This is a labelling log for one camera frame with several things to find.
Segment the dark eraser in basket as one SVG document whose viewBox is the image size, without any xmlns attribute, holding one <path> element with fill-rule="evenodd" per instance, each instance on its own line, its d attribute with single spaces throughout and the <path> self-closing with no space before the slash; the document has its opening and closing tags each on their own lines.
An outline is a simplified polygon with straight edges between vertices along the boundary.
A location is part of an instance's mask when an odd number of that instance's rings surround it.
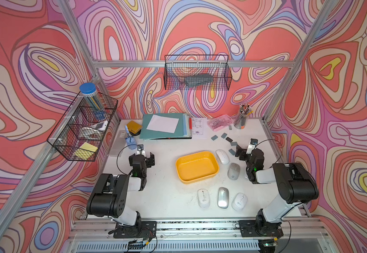
<svg viewBox="0 0 367 253">
<path fill-rule="evenodd" d="M 187 87 L 197 87 L 210 84 L 214 80 L 214 77 L 208 73 L 197 74 L 184 78 L 184 84 Z"/>
</svg>

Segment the white paper sheet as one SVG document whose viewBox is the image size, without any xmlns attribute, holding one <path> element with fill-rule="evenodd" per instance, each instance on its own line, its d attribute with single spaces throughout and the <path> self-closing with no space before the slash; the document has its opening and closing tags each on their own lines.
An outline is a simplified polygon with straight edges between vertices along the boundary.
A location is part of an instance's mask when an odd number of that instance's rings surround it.
<svg viewBox="0 0 367 253">
<path fill-rule="evenodd" d="M 153 115 L 149 121 L 147 130 L 174 133 L 179 119 Z"/>
</svg>

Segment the grey white mouse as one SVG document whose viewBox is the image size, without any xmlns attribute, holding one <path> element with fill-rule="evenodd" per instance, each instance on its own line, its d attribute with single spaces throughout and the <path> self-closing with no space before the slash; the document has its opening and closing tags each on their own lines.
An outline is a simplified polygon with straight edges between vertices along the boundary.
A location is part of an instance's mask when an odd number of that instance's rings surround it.
<svg viewBox="0 0 367 253">
<path fill-rule="evenodd" d="M 227 176 L 230 180 L 237 180 L 239 178 L 241 168 L 237 163 L 232 162 L 229 166 Z"/>
</svg>

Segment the printed instruction sheet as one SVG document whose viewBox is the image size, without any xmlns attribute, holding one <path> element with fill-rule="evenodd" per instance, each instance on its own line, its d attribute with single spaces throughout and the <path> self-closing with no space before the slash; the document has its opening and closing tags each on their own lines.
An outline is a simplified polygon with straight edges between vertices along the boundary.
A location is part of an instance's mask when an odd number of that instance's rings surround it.
<svg viewBox="0 0 367 253">
<path fill-rule="evenodd" d="M 191 136 L 193 139 L 206 138 L 206 118 L 191 118 Z"/>
</svg>

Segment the green folder stack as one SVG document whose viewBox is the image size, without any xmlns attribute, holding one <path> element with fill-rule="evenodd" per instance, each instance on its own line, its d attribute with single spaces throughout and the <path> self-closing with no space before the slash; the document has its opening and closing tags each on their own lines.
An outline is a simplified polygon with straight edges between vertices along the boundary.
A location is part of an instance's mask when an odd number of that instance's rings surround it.
<svg viewBox="0 0 367 253">
<path fill-rule="evenodd" d="M 186 113 L 157 113 L 143 116 L 142 140 L 191 139 L 189 116 Z"/>
</svg>

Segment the white mouse with logo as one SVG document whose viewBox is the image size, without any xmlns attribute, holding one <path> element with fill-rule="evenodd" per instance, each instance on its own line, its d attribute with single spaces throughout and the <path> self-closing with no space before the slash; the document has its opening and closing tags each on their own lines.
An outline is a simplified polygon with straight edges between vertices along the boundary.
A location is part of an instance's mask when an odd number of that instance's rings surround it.
<svg viewBox="0 0 367 253">
<path fill-rule="evenodd" d="M 243 193 L 238 193 L 232 202 L 232 208 L 235 211 L 243 211 L 247 202 L 248 197 Z"/>
</svg>

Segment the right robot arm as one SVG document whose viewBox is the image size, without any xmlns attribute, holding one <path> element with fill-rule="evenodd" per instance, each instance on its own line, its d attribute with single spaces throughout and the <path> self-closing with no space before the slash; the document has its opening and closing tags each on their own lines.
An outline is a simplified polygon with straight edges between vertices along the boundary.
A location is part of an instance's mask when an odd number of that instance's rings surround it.
<svg viewBox="0 0 367 253">
<path fill-rule="evenodd" d="M 236 146 L 235 157 L 246 163 L 246 175 L 253 184 L 277 185 L 278 194 L 266 207 L 260 209 L 254 220 L 238 222 L 242 237 L 283 236 L 282 219 L 295 208 L 319 197 L 315 179 L 301 163 L 276 162 L 264 168 L 264 152 L 258 148 L 255 139 L 250 140 L 247 149 Z"/>
</svg>

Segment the silver grey mouse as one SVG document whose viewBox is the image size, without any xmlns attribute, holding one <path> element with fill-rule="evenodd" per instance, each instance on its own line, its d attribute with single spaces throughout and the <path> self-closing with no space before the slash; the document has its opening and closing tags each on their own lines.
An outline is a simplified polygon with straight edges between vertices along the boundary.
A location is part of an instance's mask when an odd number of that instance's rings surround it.
<svg viewBox="0 0 367 253">
<path fill-rule="evenodd" d="M 225 187 L 220 187 L 218 190 L 217 205 L 219 208 L 227 209 L 229 205 L 229 190 Z"/>
</svg>

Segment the white black mouse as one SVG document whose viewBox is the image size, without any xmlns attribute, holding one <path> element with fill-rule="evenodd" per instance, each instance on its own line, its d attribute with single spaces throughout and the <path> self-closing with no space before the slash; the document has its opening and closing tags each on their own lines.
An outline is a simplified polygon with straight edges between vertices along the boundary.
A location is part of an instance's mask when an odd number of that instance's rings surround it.
<svg viewBox="0 0 367 253">
<path fill-rule="evenodd" d="M 230 163 L 229 156 L 224 150 L 221 149 L 216 150 L 216 157 L 221 164 L 226 165 Z"/>
</svg>

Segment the small white mouse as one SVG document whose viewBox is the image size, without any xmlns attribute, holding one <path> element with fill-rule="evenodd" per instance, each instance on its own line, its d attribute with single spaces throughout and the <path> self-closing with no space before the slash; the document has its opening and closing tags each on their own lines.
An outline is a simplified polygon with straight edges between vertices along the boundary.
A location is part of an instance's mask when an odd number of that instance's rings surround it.
<svg viewBox="0 0 367 253">
<path fill-rule="evenodd" d="M 210 207 L 210 196 L 206 189 L 199 189 L 198 192 L 198 204 L 200 208 L 207 209 Z"/>
</svg>

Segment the blue small cup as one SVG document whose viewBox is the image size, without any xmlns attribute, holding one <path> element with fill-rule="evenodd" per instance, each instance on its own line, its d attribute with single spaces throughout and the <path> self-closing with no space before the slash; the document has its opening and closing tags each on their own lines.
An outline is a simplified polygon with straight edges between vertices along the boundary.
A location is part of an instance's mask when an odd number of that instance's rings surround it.
<svg viewBox="0 0 367 253">
<path fill-rule="evenodd" d="M 130 150 L 135 150 L 137 148 L 136 139 L 131 135 L 127 126 L 125 126 L 125 131 L 127 134 L 127 137 L 125 139 L 127 148 L 129 148 Z"/>
</svg>

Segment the white tape dispenser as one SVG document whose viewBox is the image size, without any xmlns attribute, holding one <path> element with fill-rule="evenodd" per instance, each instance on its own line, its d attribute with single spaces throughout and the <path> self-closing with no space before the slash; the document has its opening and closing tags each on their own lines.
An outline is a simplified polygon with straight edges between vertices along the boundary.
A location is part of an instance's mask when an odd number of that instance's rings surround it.
<svg viewBox="0 0 367 253">
<path fill-rule="evenodd" d="M 88 126 L 82 127 L 79 130 L 78 137 L 84 140 L 101 140 L 108 126 L 108 123 L 109 122 L 105 120 L 103 122 L 91 125 L 89 127 Z"/>
</svg>

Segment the blue lid pencil jar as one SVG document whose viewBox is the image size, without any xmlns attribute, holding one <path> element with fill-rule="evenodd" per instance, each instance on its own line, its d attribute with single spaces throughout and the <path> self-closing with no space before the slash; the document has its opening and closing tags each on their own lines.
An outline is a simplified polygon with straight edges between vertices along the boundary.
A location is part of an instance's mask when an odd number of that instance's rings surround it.
<svg viewBox="0 0 367 253">
<path fill-rule="evenodd" d="M 94 83 L 84 83 L 79 86 L 81 94 L 84 96 L 85 101 L 91 107 L 95 117 L 99 121 L 106 119 L 106 113 L 104 110 L 103 102 L 98 94 L 96 85 Z"/>
</svg>

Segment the yellow storage box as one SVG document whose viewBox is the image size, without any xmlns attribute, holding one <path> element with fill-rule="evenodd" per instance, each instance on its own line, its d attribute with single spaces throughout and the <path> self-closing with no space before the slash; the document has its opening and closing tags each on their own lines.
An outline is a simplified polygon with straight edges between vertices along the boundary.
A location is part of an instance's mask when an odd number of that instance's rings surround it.
<svg viewBox="0 0 367 253">
<path fill-rule="evenodd" d="M 213 153 L 202 151 L 178 158 L 176 170 L 182 183 L 191 184 L 217 175 L 219 165 Z"/>
</svg>

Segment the yellow sticky notes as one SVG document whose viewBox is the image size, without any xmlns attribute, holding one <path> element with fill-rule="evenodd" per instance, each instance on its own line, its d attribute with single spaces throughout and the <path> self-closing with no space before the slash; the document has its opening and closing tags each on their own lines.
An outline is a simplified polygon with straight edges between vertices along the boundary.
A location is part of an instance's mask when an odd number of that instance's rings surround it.
<svg viewBox="0 0 367 253">
<path fill-rule="evenodd" d="M 73 154 L 80 160 L 89 160 L 98 151 L 98 147 L 85 142 Z"/>
</svg>

